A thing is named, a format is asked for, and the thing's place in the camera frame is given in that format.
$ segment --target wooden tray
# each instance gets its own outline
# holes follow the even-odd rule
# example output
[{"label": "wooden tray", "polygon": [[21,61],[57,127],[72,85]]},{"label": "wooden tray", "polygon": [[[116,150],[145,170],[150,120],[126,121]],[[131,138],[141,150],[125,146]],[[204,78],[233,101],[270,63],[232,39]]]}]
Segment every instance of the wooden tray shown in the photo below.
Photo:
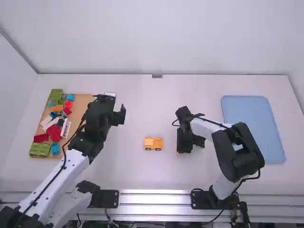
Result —
[{"label": "wooden tray", "polygon": [[[72,136],[72,134],[75,132],[75,130],[77,129],[77,127],[79,126],[79,123],[81,121],[81,117],[83,116],[83,114],[85,113],[86,109],[87,109],[87,104],[92,102],[94,100],[93,96],[91,94],[74,94],[75,96],[75,100],[73,102],[73,107],[71,108],[72,113],[68,116],[68,119],[72,122],[71,127],[70,127],[70,131],[68,133],[68,137],[65,139],[63,138],[62,140],[59,141],[59,146],[60,146],[60,154],[53,156],[52,155],[52,150],[50,149],[50,152],[48,154],[48,156],[35,156],[35,155],[30,155],[29,156],[33,159],[61,159],[63,157],[63,152],[62,152],[62,145],[64,145],[66,143],[67,140],[69,140],[69,138]],[[42,113],[41,119],[39,121],[39,123],[47,117],[47,115],[50,114],[51,112],[51,108],[49,108],[47,106],[46,103],[46,107],[44,108],[44,111]],[[43,129],[42,126],[40,124],[38,124],[38,128],[36,130],[36,134],[44,134],[46,133]],[[53,141],[50,139],[48,141],[45,141],[43,143],[48,143],[48,144],[52,144]]]}]

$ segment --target light blue tray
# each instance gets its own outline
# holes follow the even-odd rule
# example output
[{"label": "light blue tray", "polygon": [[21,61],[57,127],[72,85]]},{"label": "light blue tray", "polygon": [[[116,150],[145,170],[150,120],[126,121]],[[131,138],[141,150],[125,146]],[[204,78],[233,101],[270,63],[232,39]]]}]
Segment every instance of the light blue tray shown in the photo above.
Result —
[{"label": "light blue tray", "polygon": [[246,123],[266,164],[286,161],[275,118],[265,97],[227,95],[221,102],[225,123]]}]

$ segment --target toy car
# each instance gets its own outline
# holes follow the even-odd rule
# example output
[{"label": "toy car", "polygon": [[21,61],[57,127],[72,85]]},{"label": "toy car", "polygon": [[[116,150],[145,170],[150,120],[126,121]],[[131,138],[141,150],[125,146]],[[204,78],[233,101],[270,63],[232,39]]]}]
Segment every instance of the toy car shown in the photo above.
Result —
[{"label": "toy car", "polygon": [[152,150],[152,149],[160,151],[163,149],[163,139],[160,137],[156,137],[156,138],[145,137],[144,148],[147,151]]}]

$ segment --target aluminum rail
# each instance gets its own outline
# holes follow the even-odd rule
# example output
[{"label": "aluminum rail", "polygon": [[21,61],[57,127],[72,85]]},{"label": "aluminum rail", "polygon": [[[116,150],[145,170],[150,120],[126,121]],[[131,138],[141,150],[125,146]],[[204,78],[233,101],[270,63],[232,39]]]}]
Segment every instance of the aluminum rail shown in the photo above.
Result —
[{"label": "aluminum rail", "polygon": [[[30,192],[0,192],[2,207],[16,205]],[[251,222],[304,223],[304,195],[240,194]],[[219,210],[193,210],[190,190],[120,190],[119,207],[108,209],[118,221],[197,221],[213,219]],[[81,220],[107,220],[103,209],[86,209]],[[227,210],[216,220],[230,222]]]}]

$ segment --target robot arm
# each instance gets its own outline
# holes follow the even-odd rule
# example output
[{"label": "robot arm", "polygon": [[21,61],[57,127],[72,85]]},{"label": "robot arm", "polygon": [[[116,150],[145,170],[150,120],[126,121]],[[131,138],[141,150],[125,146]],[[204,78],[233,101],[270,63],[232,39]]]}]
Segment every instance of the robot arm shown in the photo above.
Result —
[{"label": "robot arm", "polygon": [[66,144],[71,143],[64,158],[15,209],[5,207],[0,211],[1,227],[60,228],[90,205],[93,193],[100,190],[90,182],[83,181],[69,196],[63,195],[103,149],[110,127],[124,124],[126,114],[123,105],[120,112],[113,111],[116,94],[106,92],[95,97],[88,104],[78,129],[67,141]]},{"label": "robot arm", "polygon": [[[179,153],[191,152],[193,145],[204,148],[206,139],[214,143],[222,174],[211,190],[219,200],[230,196],[243,178],[264,167],[264,157],[245,123],[218,123],[202,118],[204,114],[193,115],[186,106],[179,108],[176,116],[180,122]],[[242,148],[235,150],[234,145]]]}]

